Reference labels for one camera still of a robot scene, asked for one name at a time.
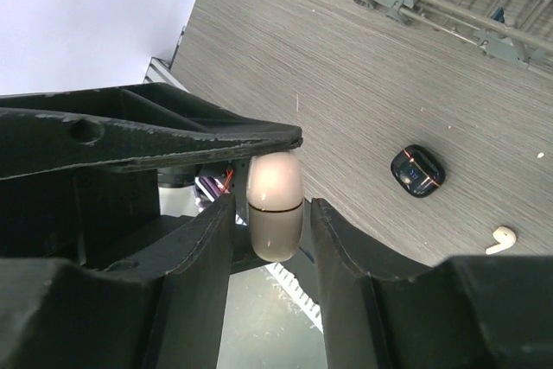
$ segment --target white object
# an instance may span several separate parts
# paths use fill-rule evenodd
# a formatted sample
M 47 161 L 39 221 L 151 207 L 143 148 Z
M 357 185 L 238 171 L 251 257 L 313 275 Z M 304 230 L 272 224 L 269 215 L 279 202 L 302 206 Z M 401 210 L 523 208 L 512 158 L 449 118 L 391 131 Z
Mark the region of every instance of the white object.
M 286 270 L 279 263 L 265 265 L 265 269 L 276 279 L 281 287 L 288 293 L 295 304 L 311 320 L 313 326 L 322 333 L 321 306 L 315 302 L 303 291 L 302 286 L 297 281 L 294 274 Z
M 162 215 L 176 218 L 182 215 L 196 216 L 198 214 L 196 198 L 191 186 L 185 188 L 159 188 L 159 206 Z
M 265 261 L 291 258 L 302 236 L 302 168 L 292 152 L 253 157 L 246 187 L 251 245 Z
M 506 226 L 500 226 L 498 229 L 493 231 L 493 238 L 498 241 L 498 243 L 494 246 L 490 246 L 486 250 L 487 255 L 493 255 L 498 252 L 508 250 L 517 242 L 517 235 L 515 232 Z
M 0 0 L 0 95 L 140 84 L 195 0 Z

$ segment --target white egg-shaped object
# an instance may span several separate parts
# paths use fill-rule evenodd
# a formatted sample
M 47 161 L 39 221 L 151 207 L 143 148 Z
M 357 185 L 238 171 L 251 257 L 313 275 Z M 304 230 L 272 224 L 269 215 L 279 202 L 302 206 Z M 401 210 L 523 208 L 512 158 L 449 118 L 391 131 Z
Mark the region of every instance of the white egg-shaped object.
M 303 179 L 292 152 L 253 157 L 246 197 L 251 245 L 265 261 L 291 258 L 302 236 Z

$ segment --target red wire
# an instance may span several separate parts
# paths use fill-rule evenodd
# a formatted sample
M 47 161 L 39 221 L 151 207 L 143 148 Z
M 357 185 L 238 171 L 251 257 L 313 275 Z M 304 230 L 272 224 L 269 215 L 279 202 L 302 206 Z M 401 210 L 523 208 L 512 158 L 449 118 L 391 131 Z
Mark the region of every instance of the red wire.
M 225 184 L 223 185 L 223 192 L 228 192 L 228 188 L 231 185 L 232 175 L 234 175 L 234 170 L 227 169 L 226 170 L 226 180 L 225 180 Z

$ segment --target white earbud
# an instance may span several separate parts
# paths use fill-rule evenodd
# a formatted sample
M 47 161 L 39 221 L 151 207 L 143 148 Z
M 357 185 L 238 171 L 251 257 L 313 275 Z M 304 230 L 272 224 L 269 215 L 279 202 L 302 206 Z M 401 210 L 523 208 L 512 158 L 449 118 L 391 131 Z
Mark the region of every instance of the white earbud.
M 297 250 L 303 225 L 299 159 L 281 152 L 253 157 L 246 188 L 251 245 L 265 261 L 282 262 Z
M 498 244 L 490 246 L 486 250 L 487 255 L 497 254 L 504 250 L 508 250 L 515 242 L 517 242 L 517 235 L 515 232 L 506 226 L 500 226 L 498 229 L 493 231 L 493 238 L 498 241 Z

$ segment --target screw hole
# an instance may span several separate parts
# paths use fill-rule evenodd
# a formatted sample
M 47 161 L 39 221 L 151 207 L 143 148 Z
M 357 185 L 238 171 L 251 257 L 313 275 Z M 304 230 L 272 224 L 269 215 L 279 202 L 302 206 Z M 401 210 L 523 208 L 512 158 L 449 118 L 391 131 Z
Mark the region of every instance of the screw hole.
M 71 124 L 69 134 L 79 143 L 93 143 L 104 135 L 104 126 L 82 119 Z

